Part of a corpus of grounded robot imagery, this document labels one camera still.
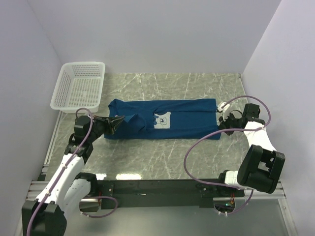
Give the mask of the blue printed t-shirt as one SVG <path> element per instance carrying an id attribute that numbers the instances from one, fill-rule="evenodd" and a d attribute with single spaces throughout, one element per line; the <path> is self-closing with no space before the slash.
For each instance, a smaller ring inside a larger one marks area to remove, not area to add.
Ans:
<path id="1" fill-rule="evenodd" d="M 214 98 L 197 100 L 121 101 L 108 106 L 124 120 L 109 140 L 200 139 L 218 130 Z"/>

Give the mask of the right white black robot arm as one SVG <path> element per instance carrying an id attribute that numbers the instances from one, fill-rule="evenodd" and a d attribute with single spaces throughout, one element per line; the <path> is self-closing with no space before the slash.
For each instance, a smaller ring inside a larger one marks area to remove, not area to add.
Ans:
<path id="1" fill-rule="evenodd" d="M 218 105 L 217 111 L 221 113 L 219 129 L 230 129 L 226 131 L 227 135 L 234 133 L 233 128 L 243 129 L 250 147 L 238 171 L 223 172 L 224 179 L 216 184 L 217 193 L 227 196 L 234 186 L 273 193 L 284 166 L 285 155 L 276 151 L 271 144 L 265 121 L 259 118 L 260 107 L 246 104 L 240 118 L 232 114 L 231 106 L 225 102 Z"/>

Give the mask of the white perforated plastic basket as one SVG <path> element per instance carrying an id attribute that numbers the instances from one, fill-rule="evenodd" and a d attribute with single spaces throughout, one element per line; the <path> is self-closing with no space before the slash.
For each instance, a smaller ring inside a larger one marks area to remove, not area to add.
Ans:
<path id="1" fill-rule="evenodd" d="M 79 108 L 99 109 L 106 65 L 96 61 L 65 63 L 60 70 L 50 107 L 72 114 Z"/>

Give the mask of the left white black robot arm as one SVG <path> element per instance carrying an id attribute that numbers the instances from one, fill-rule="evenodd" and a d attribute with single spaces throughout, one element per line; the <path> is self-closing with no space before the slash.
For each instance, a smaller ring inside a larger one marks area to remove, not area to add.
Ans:
<path id="1" fill-rule="evenodd" d="M 64 156 L 55 174 L 41 193 L 22 206 L 25 236 L 62 236 L 67 220 L 79 209 L 84 197 L 99 198 L 95 174 L 82 172 L 93 151 L 93 142 L 103 135 L 113 135 L 123 116 L 77 116 Z"/>

